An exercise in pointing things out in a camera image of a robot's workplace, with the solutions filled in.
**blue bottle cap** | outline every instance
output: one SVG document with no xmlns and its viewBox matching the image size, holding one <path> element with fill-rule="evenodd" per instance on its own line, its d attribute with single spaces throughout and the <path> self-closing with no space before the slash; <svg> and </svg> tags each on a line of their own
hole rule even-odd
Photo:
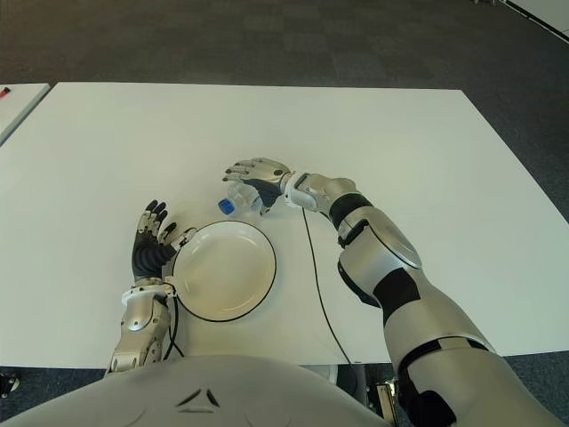
<svg viewBox="0 0 569 427">
<path fill-rule="evenodd" d="M 221 200 L 217 204 L 217 206 L 219 206 L 221 211 L 226 215 L 229 215 L 233 211 L 235 211 L 235 207 L 233 206 L 233 203 L 231 203 L 231 200 L 229 200 L 228 198 L 224 198 L 223 200 Z"/>
</svg>

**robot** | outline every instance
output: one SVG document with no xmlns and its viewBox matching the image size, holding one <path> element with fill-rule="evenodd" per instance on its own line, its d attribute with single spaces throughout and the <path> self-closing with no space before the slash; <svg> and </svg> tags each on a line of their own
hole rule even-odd
<svg viewBox="0 0 569 427">
<path fill-rule="evenodd" d="M 353 181 L 291 172 L 264 157 L 235 163 L 224 181 L 259 191 L 263 212 L 278 197 L 323 214 L 343 248 L 338 272 L 363 303 L 381 308 L 400 405 L 416 426 L 561 426 L 448 296 L 432 286 L 421 258 Z M 123 296 L 121 338 L 104 379 L 8 420 L 6 427 L 66 426 L 388 426 L 324 378 L 269 359 L 212 356 L 162 360 L 174 287 L 162 266 L 192 237 L 153 201 L 140 218 Z"/>
</svg>

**robot forearm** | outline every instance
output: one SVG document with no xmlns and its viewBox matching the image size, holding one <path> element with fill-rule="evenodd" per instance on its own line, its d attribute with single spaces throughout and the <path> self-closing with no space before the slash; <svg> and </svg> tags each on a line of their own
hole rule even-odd
<svg viewBox="0 0 569 427">
<path fill-rule="evenodd" d="M 107 375 L 162 359 L 162 343 L 170 325 L 165 299 L 173 293 L 172 286 L 163 284 L 161 279 L 145 278 L 123 294 L 126 310 L 121 321 L 121 338 Z"/>
</svg>

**black joint segment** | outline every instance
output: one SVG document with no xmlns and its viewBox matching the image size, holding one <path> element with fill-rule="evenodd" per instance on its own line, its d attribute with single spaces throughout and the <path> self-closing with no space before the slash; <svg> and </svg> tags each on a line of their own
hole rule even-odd
<svg viewBox="0 0 569 427">
<path fill-rule="evenodd" d="M 358 207 L 372 206 L 372 204 L 359 193 L 350 193 L 339 197 L 330 208 L 330 219 L 338 229 L 340 223 Z"/>
<path fill-rule="evenodd" d="M 373 289 L 373 295 L 383 308 L 384 326 L 395 310 L 409 302 L 421 299 L 417 284 L 404 269 L 391 271 Z"/>
<path fill-rule="evenodd" d="M 344 281 L 344 283 L 349 287 L 349 289 L 357 295 L 361 302 L 367 305 L 371 305 L 373 307 L 380 308 L 380 305 L 375 301 L 370 295 L 366 294 L 362 291 L 354 281 L 348 276 L 348 273 L 343 269 L 341 264 L 338 262 L 338 272 L 340 273 L 340 277 Z"/>
<path fill-rule="evenodd" d="M 401 363 L 399 364 L 398 372 L 400 375 L 404 375 L 407 371 L 407 368 L 417 359 L 425 356 L 426 354 L 432 353 L 434 351 L 441 350 L 441 344 L 438 343 L 437 340 L 425 342 L 421 344 L 416 349 L 409 351 Z"/>
<path fill-rule="evenodd" d="M 446 427 L 456 423 L 456 415 L 445 400 L 433 390 L 411 399 L 405 410 L 415 427 Z"/>
<path fill-rule="evenodd" d="M 413 356 L 413 360 L 433 350 L 440 350 L 439 343 L 437 341 L 426 342 L 414 350 L 416 354 Z M 417 391 L 407 370 L 413 360 L 405 364 L 405 367 L 402 367 L 404 364 L 402 362 L 397 376 L 397 401 L 409 415 L 411 423 L 416 427 L 445 427 L 456 423 L 456 415 L 438 393 L 435 391 L 419 393 Z"/>
<path fill-rule="evenodd" d="M 338 238 L 338 245 L 340 245 L 342 247 L 342 249 L 344 247 L 346 247 L 347 245 L 349 245 L 350 243 L 352 243 L 354 241 L 354 239 L 359 236 L 359 233 L 361 233 L 362 231 L 364 231 L 364 227 L 366 225 L 370 225 L 370 223 L 366 220 L 360 221 L 356 227 L 354 227 L 346 236 L 346 238 Z"/>
</svg>

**black cable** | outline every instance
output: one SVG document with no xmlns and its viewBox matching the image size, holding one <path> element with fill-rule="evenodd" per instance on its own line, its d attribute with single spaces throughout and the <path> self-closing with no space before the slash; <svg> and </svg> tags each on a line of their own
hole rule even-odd
<svg viewBox="0 0 569 427">
<path fill-rule="evenodd" d="M 183 357 L 184 354 L 181 352 L 180 347 L 176 344 L 176 335 L 178 334 L 178 297 L 174 297 L 174 328 L 170 335 L 170 345 L 168 345 L 168 350 L 164 354 L 164 360 L 167 360 L 170 357 L 170 353 L 172 349 L 175 347 L 179 354 Z"/>
<path fill-rule="evenodd" d="M 317 258 L 314 255 L 314 246 L 312 245 L 312 237 L 310 236 L 309 222 L 306 219 L 306 212 L 304 211 L 304 208 L 302 208 L 302 217 L 304 218 L 304 225 L 306 226 L 306 234 L 309 236 L 310 252 L 312 253 L 312 264 L 314 265 L 314 279 L 317 282 L 318 300 L 320 300 L 320 307 L 322 307 L 322 312 L 324 313 L 324 318 L 326 319 L 326 323 L 328 324 L 328 328 L 330 329 L 330 333 L 332 334 L 332 336 L 334 337 L 334 340 L 338 344 L 338 348 L 340 348 L 341 354 L 344 355 L 344 358 L 348 362 L 349 370 L 354 375 L 354 389 L 350 393 L 352 396 L 354 396 L 356 394 L 356 391 L 357 391 L 356 370 L 354 369 L 354 366 L 352 365 L 351 360 L 349 359 L 348 355 L 346 354 L 346 351 L 344 351 L 344 348 L 341 346 L 340 341 L 338 340 L 338 337 L 336 336 L 336 333 L 334 333 L 332 325 L 330 324 L 330 319 L 328 318 L 328 314 L 326 313 L 326 308 L 324 307 L 324 302 L 322 301 L 322 294 L 320 292 L 320 283 L 318 282 Z"/>
<path fill-rule="evenodd" d="M 172 340 L 172 328 L 170 326 L 168 326 L 168 336 L 170 337 L 170 341 Z M 182 356 L 184 357 L 184 353 L 182 353 L 180 347 L 178 346 L 178 344 L 174 341 L 174 349 L 176 349 L 176 351 Z"/>
</svg>

